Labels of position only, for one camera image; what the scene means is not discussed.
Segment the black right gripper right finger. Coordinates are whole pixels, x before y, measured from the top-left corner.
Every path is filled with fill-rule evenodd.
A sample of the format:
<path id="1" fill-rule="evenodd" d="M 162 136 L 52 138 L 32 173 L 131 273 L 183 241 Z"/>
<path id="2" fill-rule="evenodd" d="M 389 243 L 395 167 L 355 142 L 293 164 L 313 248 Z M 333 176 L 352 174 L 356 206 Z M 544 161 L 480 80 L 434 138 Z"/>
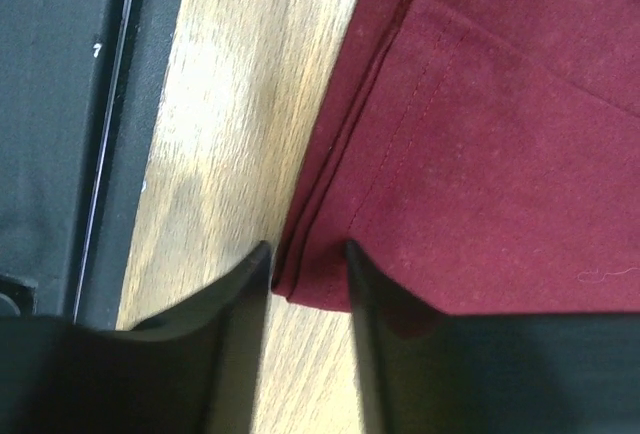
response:
<path id="1" fill-rule="evenodd" d="M 449 315 L 346 246 L 369 433 L 635 433 L 635 314 Z"/>

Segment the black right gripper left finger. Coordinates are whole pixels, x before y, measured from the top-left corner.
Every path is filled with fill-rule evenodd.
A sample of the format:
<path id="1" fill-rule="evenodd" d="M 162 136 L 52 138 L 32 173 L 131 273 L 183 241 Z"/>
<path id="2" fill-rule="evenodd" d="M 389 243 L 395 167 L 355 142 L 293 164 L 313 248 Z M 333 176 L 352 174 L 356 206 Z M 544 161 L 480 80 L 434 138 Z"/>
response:
<path id="1" fill-rule="evenodd" d="M 129 331 L 56 317 L 1 322 L 5 433 L 247 433 L 271 249 Z"/>

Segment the maroon t shirt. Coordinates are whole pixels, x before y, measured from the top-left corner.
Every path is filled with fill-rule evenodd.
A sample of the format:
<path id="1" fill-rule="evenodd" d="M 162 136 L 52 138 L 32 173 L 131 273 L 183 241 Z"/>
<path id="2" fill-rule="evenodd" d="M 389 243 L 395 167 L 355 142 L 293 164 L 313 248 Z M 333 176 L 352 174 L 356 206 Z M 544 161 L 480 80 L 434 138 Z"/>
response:
<path id="1" fill-rule="evenodd" d="M 639 0 L 358 0 L 273 291 L 347 310 L 345 245 L 452 313 L 639 307 Z"/>

